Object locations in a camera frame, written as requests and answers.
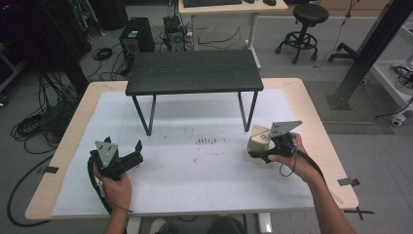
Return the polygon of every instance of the gray concrete floor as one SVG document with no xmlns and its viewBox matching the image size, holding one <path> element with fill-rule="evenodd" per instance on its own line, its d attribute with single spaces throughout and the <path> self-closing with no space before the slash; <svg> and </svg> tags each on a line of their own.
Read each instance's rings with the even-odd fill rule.
<svg viewBox="0 0 413 234">
<path fill-rule="evenodd" d="M 161 32 L 155 25 L 166 15 L 167 7 L 158 6 L 144 11 L 143 7 L 128 7 L 129 17 L 150 15 L 152 32 L 156 36 Z M 311 52 L 303 52 L 297 65 L 291 63 L 294 50 L 285 48 L 280 55 L 274 49 L 283 36 L 292 30 L 298 30 L 299 24 L 289 17 L 262 17 L 259 18 L 255 38 L 255 49 L 261 61 L 262 77 L 298 77 L 304 81 L 341 81 L 352 65 L 350 60 L 337 59 L 334 62 L 323 61 L 324 55 L 334 52 L 336 39 L 343 19 L 331 18 L 327 22 L 310 29 L 310 32 L 319 39 L 319 59 L 310 60 Z M 374 18 L 352 18 L 343 26 L 338 42 L 345 42 L 356 49 L 374 23 Z M 236 26 L 214 27 L 200 30 L 204 35 L 203 41 L 216 38 L 229 38 L 237 30 Z M 244 39 L 247 38 L 249 27 L 241 27 L 240 42 L 229 49 L 243 49 Z M 93 50 L 101 47 L 111 47 L 119 41 L 112 35 L 116 32 L 107 32 L 105 36 L 93 35 Z M 214 46 L 225 47 L 238 38 L 227 43 L 216 43 Z M 201 47 L 202 50 L 213 48 Z M 398 38 L 394 39 L 389 48 L 383 53 L 382 59 L 400 59 L 410 56 L 411 48 Z M 98 73 L 110 71 L 115 57 L 112 57 Z M 86 54 L 81 60 L 85 75 L 92 74 L 98 67 L 98 62 Z M 371 83 L 378 83 L 374 78 Z M 400 109 L 387 92 L 380 86 L 366 86 L 370 97 L 376 100 L 375 104 L 383 112 L 393 112 Z M 29 154 L 24 150 L 23 143 L 10 137 L 12 127 L 38 108 L 37 78 L 27 69 L 19 78 L 12 82 L 4 91 L 10 104 L 0 109 L 1 140 L 3 150 L 0 164 L 0 182 L 2 184 L 0 196 L 0 210 L 3 211 L 0 219 L 0 233 L 101 233 L 107 222 L 106 218 L 54 220 L 37 227 L 16 227 L 7 220 L 6 209 L 9 195 L 20 178 L 32 167 L 38 164 L 53 152 L 41 155 Z M 413 160 L 410 143 L 413 141 L 413 121 L 406 113 L 407 120 L 401 127 L 392 127 L 394 135 L 360 136 L 360 135 L 329 135 L 340 157 L 344 169 L 351 178 L 357 178 L 361 185 L 355 187 L 359 199 L 359 207 L 364 211 L 375 214 L 364 214 L 361 220 L 357 214 L 346 214 L 358 233 L 411 233 L 413 230 Z M 48 148 L 42 136 L 36 136 L 28 141 L 27 147 L 32 150 Z M 34 172 L 17 190 L 12 212 L 16 220 L 24 223 L 32 221 L 24 217 L 25 209 L 41 179 L 41 175 Z M 285 212 L 272 213 L 272 222 L 275 233 L 319 233 L 317 218 L 314 212 Z M 206 233 L 212 216 L 199 216 L 193 222 L 182 222 L 177 217 L 167 217 L 181 230 L 180 233 Z M 153 217 L 142 220 L 141 233 L 148 233 Z M 258 233 L 255 214 L 246 216 L 248 231 Z"/>
</svg>

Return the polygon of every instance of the white cabinet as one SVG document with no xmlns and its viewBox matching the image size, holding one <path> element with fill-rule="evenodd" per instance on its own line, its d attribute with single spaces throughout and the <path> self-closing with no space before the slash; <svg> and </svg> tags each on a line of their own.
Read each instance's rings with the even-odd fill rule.
<svg viewBox="0 0 413 234">
<path fill-rule="evenodd" d="M 407 21 L 400 28 L 396 37 L 399 37 L 406 42 L 407 48 L 403 48 L 403 50 L 410 51 L 410 57 L 408 59 L 379 58 L 371 67 L 370 72 L 397 102 L 397 104 L 400 106 L 400 110 L 402 108 L 405 108 L 404 110 L 394 114 L 392 118 L 392 124 L 394 126 L 400 126 L 405 120 L 404 112 L 413 110 L 413 104 L 410 103 L 413 97 L 412 95 L 408 95 L 400 91 L 396 87 L 398 75 L 392 69 L 392 65 L 401 65 L 408 68 L 409 70 L 413 70 L 413 14 L 410 15 Z"/>
</svg>

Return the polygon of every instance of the stool seat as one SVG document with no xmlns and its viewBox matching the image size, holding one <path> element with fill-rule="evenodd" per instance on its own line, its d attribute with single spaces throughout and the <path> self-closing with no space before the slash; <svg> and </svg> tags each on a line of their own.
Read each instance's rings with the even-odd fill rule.
<svg viewBox="0 0 413 234">
<path fill-rule="evenodd" d="M 328 19 L 325 8 L 316 4 L 303 4 L 294 8 L 292 14 L 301 22 L 308 24 L 322 23 Z"/>
<path fill-rule="evenodd" d="M 292 63 L 297 64 L 301 50 L 314 50 L 311 60 L 316 60 L 318 41 L 312 34 L 307 33 L 307 29 L 326 21 L 328 19 L 328 11 L 324 7 L 316 4 L 303 4 L 296 6 L 292 11 L 292 14 L 297 21 L 300 21 L 303 24 L 301 31 L 293 31 L 286 34 L 285 39 L 276 48 L 276 53 L 281 53 L 282 45 L 285 44 L 297 49 L 297 54 L 292 60 Z"/>
</svg>

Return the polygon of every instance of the desk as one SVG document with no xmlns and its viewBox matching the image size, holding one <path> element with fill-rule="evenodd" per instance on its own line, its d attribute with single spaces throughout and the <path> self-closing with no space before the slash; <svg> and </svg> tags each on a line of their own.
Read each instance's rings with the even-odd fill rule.
<svg viewBox="0 0 413 234">
<path fill-rule="evenodd" d="M 58 171 L 56 174 L 44 175 L 25 213 L 27 218 L 54 218 L 52 211 L 64 175 L 100 95 L 103 92 L 124 92 L 127 84 L 126 81 L 120 81 L 94 82 L 89 85 L 50 163 L 50 166 L 57 167 Z M 346 173 L 302 81 L 297 78 L 272 78 L 263 79 L 263 84 L 266 89 L 283 89 L 292 113 L 304 122 L 300 127 L 300 134 L 307 151 L 321 167 L 338 207 L 357 207 L 358 199 L 353 188 L 350 185 L 340 186 L 337 182 L 337 179 L 347 177 Z"/>
<path fill-rule="evenodd" d="M 213 15 L 213 17 L 216 20 L 217 15 L 220 15 L 221 17 L 223 15 L 231 15 L 229 18 L 225 20 L 220 20 L 218 22 L 220 25 L 222 25 L 223 23 L 225 24 L 226 21 L 230 21 L 232 23 L 238 23 L 240 19 L 234 18 L 235 15 L 249 14 L 250 15 L 249 25 L 251 26 L 251 29 L 249 31 L 247 48 L 252 51 L 258 68 L 261 68 L 261 64 L 254 50 L 254 37 L 255 37 L 255 29 L 256 29 L 256 24 L 258 20 L 258 15 L 264 12 L 285 11 L 288 8 L 282 0 L 277 0 L 276 6 L 268 6 L 262 0 L 257 0 L 252 4 L 249 4 L 243 1 L 242 4 L 238 4 L 238 5 L 224 5 L 224 6 L 198 7 L 198 8 L 184 8 L 183 0 L 179 0 L 178 5 L 179 5 L 178 11 L 182 16 L 191 16 L 192 42 L 193 42 L 193 49 L 195 51 L 199 50 L 198 38 L 197 38 L 197 16 Z"/>
<path fill-rule="evenodd" d="M 156 95 L 238 92 L 247 132 L 259 91 L 264 89 L 250 51 L 143 53 L 135 58 L 126 94 L 131 96 L 147 135 L 151 135 Z M 241 92 L 254 92 L 248 120 Z M 153 96 L 149 127 L 136 96 Z"/>
</svg>

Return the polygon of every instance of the white table frame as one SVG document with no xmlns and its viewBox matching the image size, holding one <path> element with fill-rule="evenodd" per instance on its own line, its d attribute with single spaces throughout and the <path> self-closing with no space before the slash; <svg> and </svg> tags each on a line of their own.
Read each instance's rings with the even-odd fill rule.
<svg viewBox="0 0 413 234">
<path fill-rule="evenodd" d="M 179 0 L 178 3 L 179 13 L 182 16 L 191 16 L 192 24 L 192 43 L 193 50 L 198 51 L 198 39 L 197 39 L 197 16 L 198 15 L 221 15 L 221 14 L 251 14 L 250 26 L 248 40 L 246 40 L 246 47 L 252 51 L 255 59 L 255 63 L 258 68 L 261 68 L 261 63 L 259 62 L 258 56 L 254 49 L 254 38 L 256 25 L 258 22 L 258 15 L 262 12 L 273 12 L 273 11 L 286 11 L 288 7 L 282 0 L 277 0 L 276 6 L 268 6 L 263 1 L 255 1 L 252 4 L 243 2 L 241 5 L 228 5 L 228 6 L 213 6 L 213 7 L 199 7 L 199 8 L 184 8 L 183 0 Z"/>
</svg>

